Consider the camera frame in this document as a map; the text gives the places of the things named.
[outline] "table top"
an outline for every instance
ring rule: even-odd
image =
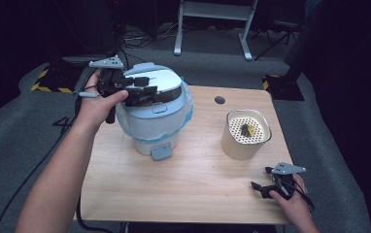
[[[264,90],[190,86],[192,120],[179,134],[173,155],[153,161],[135,150],[115,124],[102,124],[94,141],[82,191],[83,219],[163,222],[284,224],[271,199],[251,182],[273,184],[264,167],[292,163],[271,97]],[[217,104],[221,96],[224,104]],[[253,158],[238,161],[220,139],[229,111],[261,112],[272,138]]]

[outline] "hand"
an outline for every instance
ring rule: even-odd
[[[85,86],[85,92],[98,93],[96,85],[99,75],[99,70],[92,74]],[[100,124],[107,118],[110,109],[123,101],[127,96],[128,92],[122,90],[106,98],[102,96],[97,96],[96,98],[83,98],[76,123],[98,130]]]
[[[293,174],[293,178],[294,181],[298,183],[295,186],[305,191],[306,185],[303,179],[297,174]],[[274,190],[271,190],[269,194],[282,207],[288,220],[290,220],[300,232],[319,232],[313,223],[307,202],[297,191],[294,191],[294,194],[289,200],[286,200]]]

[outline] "hole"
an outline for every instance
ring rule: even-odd
[[[216,103],[218,103],[218,104],[224,104],[225,103],[225,99],[222,96],[217,96],[216,98],[214,98],[214,101],[216,101]]]

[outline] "white bucket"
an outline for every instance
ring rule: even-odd
[[[246,126],[251,129],[249,135],[242,133],[242,127]],[[270,139],[270,126],[260,112],[236,110],[227,114],[221,147],[229,157],[236,160],[250,159]]]

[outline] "gray carpet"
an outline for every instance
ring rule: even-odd
[[[237,38],[241,31],[188,31],[180,56],[173,55],[175,37],[144,48],[124,50],[130,54],[130,66],[142,60],[154,62],[170,67],[192,85],[262,89],[264,75],[286,73],[288,67],[283,58],[293,41],[288,46],[279,44],[258,61],[246,61]],[[252,34],[249,34],[249,47],[256,55],[268,46],[268,40],[265,33],[250,40]],[[272,39],[277,36],[280,34],[271,33]],[[123,54],[119,56],[125,62]],[[51,125],[74,115],[75,97],[71,94],[30,90],[44,67],[42,64],[24,76],[19,83],[20,96],[0,109],[0,215],[16,189],[60,135],[61,127]],[[273,103],[294,164],[308,169],[303,177],[316,205],[313,218],[321,232],[371,232],[362,193],[320,117],[313,88],[304,75],[298,83],[305,101]],[[14,231],[21,205],[48,159],[8,208],[1,220],[0,232]],[[87,223],[118,232],[118,222]],[[282,226],[277,229],[283,232]],[[84,230],[74,222],[70,232]],[[286,232],[297,231],[289,225]]]

